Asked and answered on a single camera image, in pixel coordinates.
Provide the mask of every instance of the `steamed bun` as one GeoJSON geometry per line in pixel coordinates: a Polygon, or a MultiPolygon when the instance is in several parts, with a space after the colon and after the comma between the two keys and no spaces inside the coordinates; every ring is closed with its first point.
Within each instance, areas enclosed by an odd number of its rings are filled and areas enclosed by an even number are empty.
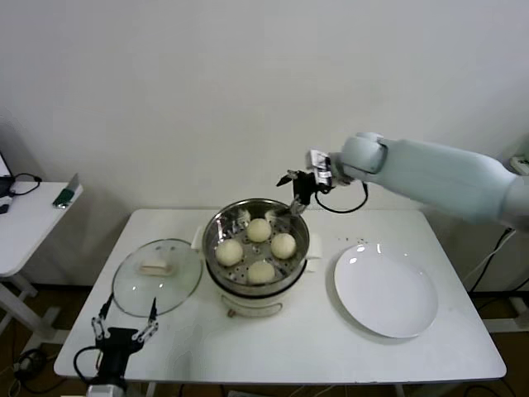
{"type": "Polygon", "coordinates": [[[233,266],[242,259],[242,246],[236,240],[225,240],[218,245],[215,257],[221,265],[233,266]]]}
{"type": "Polygon", "coordinates": [[[272,234],[272,227],[265,219],[253,219],[246,229],[248,238],[253,242],[265,242],[272,234]]]}
{"type": "Polygon", "coordinates": [[[280,233],[272,239],[272,254],[279,259],[288,259],[296,253],[296,240],[288,233],[280,233]]]}
{"type": "Polygon", "coordinates": [[[252,284],[268,283],[274,279],[274,276],[274,267],[265,261],[257,261],[248,269],[248,281],[252,284]]]}

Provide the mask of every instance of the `floor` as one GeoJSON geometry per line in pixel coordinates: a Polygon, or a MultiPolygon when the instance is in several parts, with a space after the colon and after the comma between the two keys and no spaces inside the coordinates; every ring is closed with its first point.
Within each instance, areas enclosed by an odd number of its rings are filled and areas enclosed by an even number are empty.
{"type": "MultiPolygon", "coordinates": [[[[56,321],[58,328],[71,328],[74,324],[77,313],[82,308],[84,300],[88,296],[87,290],[65,290],[65,289],[39,289],[39,294],[34,299],[27,299],[27,304],[34,309],[39,315],[45,312],[45,309],[49,306],[61,306],[63,311],[56,321]],[[63,305],[64,301],[68,301],[69,305],[66,308],[63,305]]],[[[476,303],[482,304],[485,300],[479,300],[476,303]]],[[[482,310],[483,318],[501,318],[501,317],[514,317],[515,312],[506,301],[497,301],[490,304],[482,310]]],[[[0,336],[0,397],[8,395],[8,389],[13,382],[13,375],[10,370],[6,370],[2,373],[4,368],[8,368],[12,363],[12,353],[17,356],[20,354],[24,347],[30,333],[21,324],[11,322],[11,325],[7,330],[0,336]]],[[[503,359],[508,367],[508,374],[506,381],[513,388],[517,397],[529,396],[529,376],[527,376],[527,362],[526,359],[529,357],[529,334],[518,333],[518,334],[496,334],[493,335],[493,340],[496,343],[503,359]]],[[[44,345],[43,350],[49,356],[53,356],[59,352],[59,347],[52,345],[44,345]]],[[[54,374],[52,362],[48,363],[44,372],[39,376],[27,382],[27,384],[34,390],[43,390],[58,382],[60,378],[54,374]]],[[[497,395],[501,397],[511,397],[512,394],[501,381],[482,382],[482,383],[470,383],[461,385],[455,390],[452,390],[446,397],[464,397],[465,391],[469,385],[486,385],[490,389],[493,389],[497,395]]],[[[143,392],[146,391],[146,385],[133,385],[138,390],[143,392]]],[[[159,385],[156,389],[157,397],[172,397],[179,394],[179,388],[181,385],[159,385]]],[[[405,387],[406,391],[411,391],[416,386],[408,385],[405,387]]],[[[181,390],[183,397],[198,397],[198,396],[211,396],[211,397],[222,397],[224,394],[227,395],[229,390],[239,390],[255,393],[258,395],[269,395],[276,397],[288,397],[293,393],[298,386],[282,386],[282,385],[224,385],[223,389],[220,385],[185,385],[181,390]]],[[[323,391],[325,386],[308,386],[301,389],[296,397],[314,397],[314,395],[320,391],[323,391]]],[[[85,387],[78,380],[67,380],[59,388],[43,394],[44,396],[71,396],[71,395],[84,395],[85,387]]],[[[26,397],[32,395],[26,390],[21,390],[18,397],[26,397]]],[[[381,396],[381,397],[394,397],[395,391],[391,385],[374,385],[374,386],[357,386],[349,385],[337,386],[332,390],[328,390],[324,397],[370,397],[370,396],[381,396]]],[[[487,390],[474,389],[471,390],[465,397],[489,397],[493,396],[487,390]]]]}

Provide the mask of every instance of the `white plate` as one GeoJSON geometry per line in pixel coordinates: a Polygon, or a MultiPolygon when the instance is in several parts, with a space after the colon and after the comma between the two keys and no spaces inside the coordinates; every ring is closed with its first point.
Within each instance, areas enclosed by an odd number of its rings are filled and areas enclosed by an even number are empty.
{"type": "Polygon", "coordinates": [[[385,244],[361,244],[338,260],[334,281],[347,311],[387,337],[415,337],[437,315],[437,293],[412,253],[385,244]]]}

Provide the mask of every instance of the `white table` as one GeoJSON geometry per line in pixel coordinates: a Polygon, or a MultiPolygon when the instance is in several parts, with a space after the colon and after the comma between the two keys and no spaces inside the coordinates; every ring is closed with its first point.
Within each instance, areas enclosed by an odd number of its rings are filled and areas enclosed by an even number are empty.
{"type": "MultiPolygon", "coordinates": [[[[13,188],[17,192],[25,192],[34,186],[35,182],[16,182],[13,188]]],[[[58,332],[51,326],[59,314],[59,308],[49,308],[45,316],[40,318],[23,303],[26,296],[35,296],[37,291],[17,274],[71,207],[58,209],[51,205],[65,187],[65,183],[42,182],[37,190],[28,195],[16,196],[9,211],[0,214],[0,279],[9,277],[21,291],[17,297],[0,284],[0,307],[7,312],[0,322],[0,333],[13,317],[19,320],[34,332],[25,350],[37,347],[42,342],[62,342],[66,337],[65,332],[58,332]]],[[[82,192],[83,188],[79,186],[72,202],[82,192]]]]}
{"type": "MultiPolygon", "coordinates": [[[[134,212],[55,362],[55,372],[75,376],[72,360],[93,345],[90,319],[112,289],[114,272],[137,247],[155,239],[193,239],[212,210],[142,209],[134,212]]],[[[360,211],[335,215],[306,211],[311,232],[322,238],[319,269],[305,273],[288,304],[269,318],[228,318],[205,270],[194,294],[160,316],[160,330],[131,357],[128,380],[159,382],[367,384],[494,379],[506,372],[485,326],[427,220],[418,211],[360,211]],[[348,246],[392,242],[407,248],[430,275],[439,295],[435,322],[422,335],[397,340],[361,327],[333,288],[337,257],[348,246]]],[[[142,328],[145,320],[112,306],[108,326],[142,328]]],[[[94,375],[95,352],[79,360],[94,375]]]]}

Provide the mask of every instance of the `white wall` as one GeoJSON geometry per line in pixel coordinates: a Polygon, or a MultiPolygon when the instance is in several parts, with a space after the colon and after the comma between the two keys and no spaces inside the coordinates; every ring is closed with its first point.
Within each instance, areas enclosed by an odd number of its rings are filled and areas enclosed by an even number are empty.
{"type": "MultiPolygon", "coordinates": [[[[525,0],[4,1],[0,147],[86,189],[28,269],[93,282],[135,208],[287,201],[278,177],[354,132],[505,158],[529,127],[527,21],[525,0]]],[[[372,208],[416,205],[373,191],[372,208]]]]}

